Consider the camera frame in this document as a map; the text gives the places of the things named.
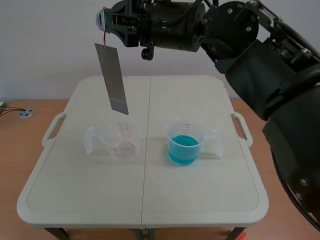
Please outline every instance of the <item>measuring cup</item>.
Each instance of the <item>measuring cup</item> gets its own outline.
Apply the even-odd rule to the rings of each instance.
[[[110,156],[118,162],[133,161],[140,150],[140,128],[130,117],[111,120],[105,127],[89,127],[83,143],[87,154],[93,152],[92,139],[100,138]]]
[[[217,130],[206,129],[199,122],[186,118],[177,118],[163,130],[169,138],[168,154],[178,164],[190,164],[199,156],[203,143],[211,139],[216,141],[217,156],[222,156],[222,142]]]

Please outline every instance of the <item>table leg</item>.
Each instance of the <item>table leg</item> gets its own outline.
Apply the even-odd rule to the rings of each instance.
[[[144,234],[141,229],[132,229],[135,232],[137,240],[156,240],[155,229],[145,229],[148,231],[147,234]]]
[[[68,240],[68,234],[66,231],[61,227],[45,227],[45,230],[47,230],[49,233],[51,233],[53,236],[55,236],[59,240]]]
[[[245,229],[245,227],[235,227],[226,240],[236,240]]]
[[[156,240],[155,230],[153,228],[148,229],[149,240]]]
[[[142,232],[141,229],[132,229],[135,233],[135,237],[136,237],[136,240],[144,240],[145,237],[144,237],[144,233]]]

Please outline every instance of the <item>wooden floor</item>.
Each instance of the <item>wooden floor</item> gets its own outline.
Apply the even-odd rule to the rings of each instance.
[[[62,112],[67,101],[16,101],[14,107],[34,107],[28,119],[16,112],[0,117],[0,240],[54,240],[43,229],[27,226],[16,212],[16,203],[43,147],[41,139],[53,117]],[[253,137],[251,153],[269,197],[269,211],[256,226],[245,230],[245,240],[316,240],[315,230],[291,204],[283,191],[262,133],[264,122],[239,99],[232,100],[242,114]],[[227,228],[157,229],[157,240],[223,240]],[[67,229],[71,240],[134,240],[128,229]]]

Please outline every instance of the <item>white table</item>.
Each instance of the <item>white table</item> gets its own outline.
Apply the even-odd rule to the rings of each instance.
[[[61,240],[67,238],[63,228],[221,226],[236,227],[235,239],[266,215],[268,197],[248,148],[252,138],[222,81],[136,76],[123,82],[129,114],[142,129],[137,160],[115,163],[98,144],[98,154],[86,155],[83,136],[88,127],[101,126],[119,113],[111,110],[102,77],[83,80],[43,137],[44,150],[17,203],[23,221]],[[240,120],[246,140],[238,137],[231,115]],[[188,116],[222,133],[221,159],[211,159],[215,146],[208,141],[192,164],[170,161],[162,127]]]

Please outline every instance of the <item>metal plate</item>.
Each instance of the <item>metal plate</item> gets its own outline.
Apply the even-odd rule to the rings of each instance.
[[[30,108],[25,108],[25,111],[20,111],[18,113],[18,118],[20,119],[27,119],[31,117],[33,114],[35,114],[35,109],[30,107]]]
[[[95,43],[104,83],[111,108],[119,113],[129,114],[118,51],[114,47]]]

